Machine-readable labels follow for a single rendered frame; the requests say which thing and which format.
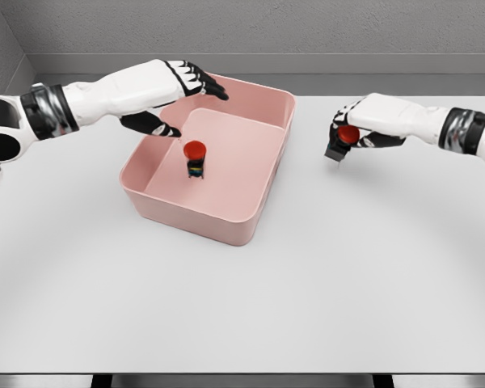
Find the red button industrial switch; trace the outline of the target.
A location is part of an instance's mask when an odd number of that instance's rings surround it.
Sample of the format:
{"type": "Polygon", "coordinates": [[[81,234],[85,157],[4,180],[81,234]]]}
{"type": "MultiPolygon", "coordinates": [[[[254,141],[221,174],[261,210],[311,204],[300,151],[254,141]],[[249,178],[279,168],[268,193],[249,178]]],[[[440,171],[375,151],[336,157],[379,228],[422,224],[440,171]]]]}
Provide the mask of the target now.
{"type": "Polygon", "coordinates": [[[187,159],[188,177],[204,178],[206,146],[201,141],[189,141],[183,147],[187,159]]]}
{"type": "Polygon", "coordinates": [[[329,141],[325,156],[341,162],[351,148],[360,140],[360,130],[352,125],[335,125],[329,128],[329,141]]]}

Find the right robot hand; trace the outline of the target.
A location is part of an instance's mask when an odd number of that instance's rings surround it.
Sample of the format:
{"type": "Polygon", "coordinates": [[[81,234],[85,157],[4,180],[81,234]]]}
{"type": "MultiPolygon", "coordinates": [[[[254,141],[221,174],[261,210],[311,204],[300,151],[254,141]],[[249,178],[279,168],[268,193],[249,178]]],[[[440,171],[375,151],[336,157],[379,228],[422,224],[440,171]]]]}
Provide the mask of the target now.
{"type": "Polygon", "coordinates": [[[331,126],[352,125],[360,130],[360,140],[352,148],[397,147],[406,140],[407,113],[412,107],[405,99],[372,93],[341,108],[331,126]]]}

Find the pink rectangular basket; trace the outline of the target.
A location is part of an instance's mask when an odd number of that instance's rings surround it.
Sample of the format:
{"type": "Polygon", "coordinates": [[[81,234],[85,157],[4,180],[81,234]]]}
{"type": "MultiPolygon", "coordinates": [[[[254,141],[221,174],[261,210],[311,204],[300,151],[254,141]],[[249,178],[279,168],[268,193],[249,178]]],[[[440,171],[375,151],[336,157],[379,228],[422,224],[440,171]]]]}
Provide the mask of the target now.
{"type": "Polygon", "coordinates": [[[296,107],[288,91],[215,75],[229,99],[194,95],[160,119],[180,138],[143,137],[120,173],[137,212],[150,220],[242,246],[255,233],[296,107]],[[204,178],[188,177],[183,147],[205,144],[204,178]]]}

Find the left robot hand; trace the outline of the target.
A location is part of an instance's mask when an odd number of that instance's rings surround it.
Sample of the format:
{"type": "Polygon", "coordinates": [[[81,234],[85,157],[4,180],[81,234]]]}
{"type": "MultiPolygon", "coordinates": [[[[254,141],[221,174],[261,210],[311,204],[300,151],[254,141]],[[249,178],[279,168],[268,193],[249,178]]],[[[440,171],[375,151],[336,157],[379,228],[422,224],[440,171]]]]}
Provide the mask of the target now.
{"type": "Polygon", "coordinates": [[[108,93],[109,113],[118,116],[128,129],[159,137],[182,136],[175,127],[151,112],[194,95],[229,99],[225,87],[190,61],[152,60],[106,77],[113,90],[108,93]]]}

